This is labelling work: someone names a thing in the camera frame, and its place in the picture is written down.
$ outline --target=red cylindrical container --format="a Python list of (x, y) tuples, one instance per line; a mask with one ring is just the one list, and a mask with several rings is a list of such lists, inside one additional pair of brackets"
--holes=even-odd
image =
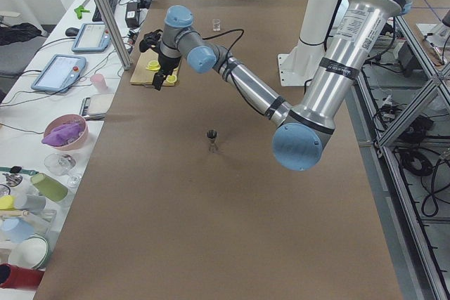
[(0, 287), (37, 289), (44, 276), (42, 270), (30, 270), (9, 263), (0, 264)]

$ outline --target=black computer mouse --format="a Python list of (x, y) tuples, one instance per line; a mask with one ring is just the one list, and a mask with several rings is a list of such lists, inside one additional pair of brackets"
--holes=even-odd
[(69, 27), (65, 31), (65, 35), (68, 37), (76, 37), (78, 35), (79, 28), (76, 27)]

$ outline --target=white table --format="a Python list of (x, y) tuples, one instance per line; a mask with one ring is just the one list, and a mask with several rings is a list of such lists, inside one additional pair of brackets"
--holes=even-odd
[[(78, 7), (84, 0), (75, 0), (73, 5), (69, 8), (67, 13), (63, 16), (54, 31), (48, 37), (46, 44), (50, 41), (65, 37), (65, 31), (69, 27), (80, 28), (82, 23), (91, 22), (92, 15), (95, 11), (94, 1), (90, 1), (85, 8), (89, 9), (90, 13), (83, 13), (81, 20), (77, 19), (74, 8)], [(117, 5), (115, 10), (115, 19), (119, 26), (122, 36), (126, 36), (129, 29), (124, 21), (126, 6)], [(42, 70), (47, 62), (54, 54), (74, 54), (71, 51), (73, 40), (59, 41), (44, 47), (27, 67), (27, 70)], [(14, 126), (15, 128), (33, 130), (42, 132), (56, 117), (64, 114), (78, 114), (81, 108), (83, 98), (97, 94), (94, 86), (90, 85), (89, 77), (93, 75), (97, 68), (105, 63), (99, 64), (106, 56), (109, 55), (108, 61), (104, 67), (98, 72), (104, 75), (109, 91), (114, 93), (120, 82), (120, 75), (123, 72), (122, 65), (116, 53), (113, 52), (114, 46), (111, 44), (103, 53), (78, 54), (87, 59), (87, 65), (83, 78), (76, 86), (72, 87), (67, 93), (56, 94), (48, 96), (42, 93), (18, 93), (20, 91), (32, 91), (30, 86), (35, 80), (37, 73), (26, 73), (11, 89), (4, 99), (2, 106), (0, 105), (0, 123)], [(6, 106), (21, 103), (26, 100), (35, 98), (42, 99), (35, 100), (28, 103), (23, 103), (14, 106)], [(81, 149), (71, 150), (68, 153), (74, 156), (77, 160), (74, 173), (83, 174), (91, 152), (95, 146), (98, 135), (101, 132), (102, 121), (88, 121), (89, 137)], [(16, 131), (5, 126), (0, 126), (0, 166), (12, 167), (15, 165), (22, 166), (24, 169), (34, 169), (53, 178), (59, 180), (62, 184), (67, 185), (68, 176), (55, 177), (50, 174), (44, 166), (44, 158), (51, 153), (58, 152), (57, 150), (41, 143), (42, 135), (33, 133), (25, 133), (23, 131)], [(0, 178), (0, 183), (4, 183), (3, 176)], [(54, 247), (58, 234), (63, 227), (65, 217), (67, 216), (67, 209), (61, 209), (59, 205), (51, 200), (46, 200), (46, 209), (55, 209), (57, 211), (56, 219), (53, 222), (51, 233), (49, 236), (50, 244)], [(21, 291), (16, 289), (0, 289), (0, 298), (2, 300), (28, 300), (32, 299), (34, 292)]]

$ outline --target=pink bowl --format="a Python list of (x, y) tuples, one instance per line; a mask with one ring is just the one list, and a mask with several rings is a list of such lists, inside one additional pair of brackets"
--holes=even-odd
[(70, 122), (81, 122), (81, 125), (83, 128), (81, 136), (79, 138), (77, 138), (77, 140), (75, 140), (74, 142), (71, 142), (67, 145), (63, 145), (61, 147), (53, 147), (52, 145), (50, 145), (52, 148), (55, 148), (55, 149), (61, 150), (61, 151), (67, 151), (67, 150), (80, 149), (83, 146), (83, 143), (85, 142), (85, 140), (87, 139), (87, 136), (89, 134), (89, 130), (87, 128), (86, 120), (83, 118), (83, 116), (80, 116), (77, 114), (67, 114), (67, 115), (60, 116), (57, 119), (54, 119), (45, 128), (44, 137), (49, 135), (50, 131), (55, 129), (57, 126), (61, 126), (63, 124), (70, 123)]

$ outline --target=tablet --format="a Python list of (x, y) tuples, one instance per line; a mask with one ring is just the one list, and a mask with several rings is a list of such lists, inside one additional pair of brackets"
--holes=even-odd
[(55, 54), (31, 88), (35, 91), (65, 93), (78, 80), (85, 67), (86, 58), (82, 56)]
[(100, 53), (110, 44), (110, 35), (103, 22), (83, 24), (72, 46), (74, 53)]

